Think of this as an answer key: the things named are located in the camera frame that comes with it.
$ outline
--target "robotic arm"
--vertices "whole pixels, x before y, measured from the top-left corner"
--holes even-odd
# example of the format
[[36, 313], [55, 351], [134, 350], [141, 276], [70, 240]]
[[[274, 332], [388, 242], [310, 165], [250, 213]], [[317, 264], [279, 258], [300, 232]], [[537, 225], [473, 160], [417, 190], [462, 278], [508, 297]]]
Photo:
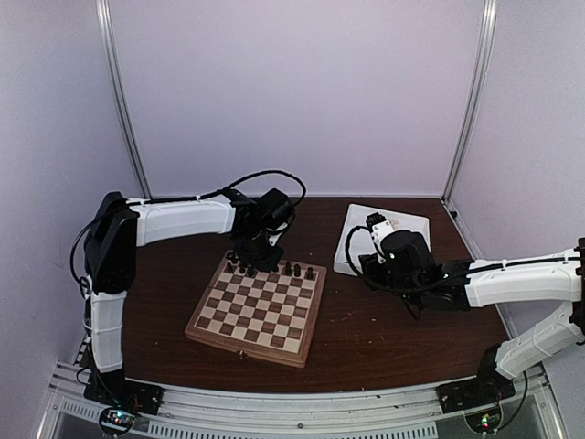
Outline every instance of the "robotic arm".
[[84, 242], [84, 325], [91, 338], [92, 373], [85, 397], [156, 414], [162, 389], [125, 379], [122, 316], [136, 271], [136, 247], [199, 233], [229, 233], [236, 257], [252, 269], [277, 269], [278, 239], [291, 226], [294, 205], [278, 189], [251, 199], [235, 189], [207, 199], [148, 200], [108, 194]]
[[396, 230], [374, 214], [366, 227], [377, 253], [359, 257], [372, 289], [399, 296], [415, 318], [424, 308], [468, 311], [472, 307], [527, 300], [554, 299], [561, 306], [519, 337], [487, 349], [477, 377], [439, 388], [444, 412], [471, 409], [514, 396], [512, 379], [563, 348], [585, 341], [582, 291], [585, 277], [585, 238], [574, 250], [536, 259], [468, 261], [438, 264], [418, 232]]

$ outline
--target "white plastic box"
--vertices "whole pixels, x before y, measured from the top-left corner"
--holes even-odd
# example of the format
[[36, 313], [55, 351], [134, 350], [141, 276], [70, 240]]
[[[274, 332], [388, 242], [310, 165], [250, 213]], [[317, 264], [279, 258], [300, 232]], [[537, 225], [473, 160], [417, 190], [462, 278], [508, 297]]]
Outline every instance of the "white plastic box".
[[[347, 209], [346, 222], [344, 228], [341, 231], [341, 238], [337, 245], [337, 251], [335, 252], [335, 259], [333, 263], [333, 270], [336, 273], [349, 274], [355, 276], [356, 274], [349, 268], [349, 264], [346, 260], [346, 239], [347, 234], [355, 226], [366, 226], [366, 218], [372, 213], [380, 213], [384, 215], [394, 230], [411, 230], [418, 231], [424, 237], [427, 242], [429, 249], [431, 248], [431, 233], [429, 228], [429, 219], [425, 217], [418, 217], [416, 215], [408, 215], [406, 213], [393, 212], [391, 210], [384, 210], [378, 208], [371, 208], [368, 206], [360, 206], [359, 204], [350, 204]], [[349, 249], [349, 255], [351, 260], [357, 269], [361, 272], [359, 266], [358, 256], [360, 254], [372, 254], [375, 253], [376, 249], [372, 239], [369, 236], [367, 230], [360, 230], [354, 233], [351, 240], [351, 247]]]

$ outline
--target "chessboard frame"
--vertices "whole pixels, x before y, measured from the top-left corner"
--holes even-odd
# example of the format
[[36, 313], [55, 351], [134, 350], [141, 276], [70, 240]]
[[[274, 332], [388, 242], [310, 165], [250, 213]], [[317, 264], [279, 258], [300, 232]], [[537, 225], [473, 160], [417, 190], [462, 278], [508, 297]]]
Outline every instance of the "chessboard frame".
[[[215, 348], [221, 348], [231, 352], [235, 352], [244, 357], [251, 357], [255, 359], [263, 359], [275, 363], [284, 364], [286, 366], [293, 366], [295, 368], [304, 368], [307, 357], [309, 355], [309, 349], [313, 341], [314, 328], [319, 314], [319, 308], [321, 306], [321, 297], [324, 290], [324, 281], [327, 274], [327, 269], [323, 266], [312, 265], [301, 262], [291, 261], [292, 265], [299, 264], [302, 270], [307, 270], [312, 267], [314, 273], [317, 273], [317, 279], [315, 282], [313, 298], [311, 306], [306, 317], [306, 324], [303, 329], [303, 335], [301, 336], [301, 343], [299, 351], [297, 353], [287, 352], [285, 350], [278, 350], [275, 348], [267, 348], [264, 346], [254, 345], [251, 342], [237, 340], [234, 338], [228, 338], [220, 334], [214, 334], [206, 331], [205, 329], [196, 327], [196, 322], [205, 307], [209, 295], [214, 289], [214, 285], [218, 282], [218, 278], [224, 272], [229, 260], [224, 257], [222, 262], [219, 264], [213, 278], [209, 282], [205, 293], [199, 300], [195, 312], [189, 319], [189, 323], [185, 329], [185, 335], [192, 340], [204, 343], [206, 345], [213, 346]], [[285, 260], [279, 262], [278, 274], [282, 273], [282, 270], [286, 264]]]

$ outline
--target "chessboard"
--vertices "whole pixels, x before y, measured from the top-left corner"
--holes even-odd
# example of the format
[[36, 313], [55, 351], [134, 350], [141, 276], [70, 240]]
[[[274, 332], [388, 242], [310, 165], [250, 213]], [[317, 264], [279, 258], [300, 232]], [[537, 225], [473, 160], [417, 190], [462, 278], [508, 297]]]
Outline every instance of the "chessboard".
[[185, 334], [192, 340], [303, 368], [313, 340], [327, 269], [281, 261], [257, 272], [228, 254], [219, 265]]

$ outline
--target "wooden tabletop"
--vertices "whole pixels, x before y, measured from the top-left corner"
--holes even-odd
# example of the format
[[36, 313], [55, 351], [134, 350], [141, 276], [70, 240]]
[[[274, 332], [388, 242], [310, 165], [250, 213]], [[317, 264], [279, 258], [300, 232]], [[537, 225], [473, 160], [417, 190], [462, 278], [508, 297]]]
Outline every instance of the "wooden tabletop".
[[506, 339], [494, 307], [425, 310], [413, 321], [396, 297], [334, 273], [350, 203], [421, 215], [437, 262], [469, 253], [437, 199], [308, 198], [282, 239], [285, 258], [328, 269], [306, 367], [237, 355], [186, 338], [189, 318], [230, 248], [226, 235], [185, 237], [138, 251], [122, 348], [129, 378], [220, 391], [322, 392], [389, 389], [473, 375], [486, 348]]

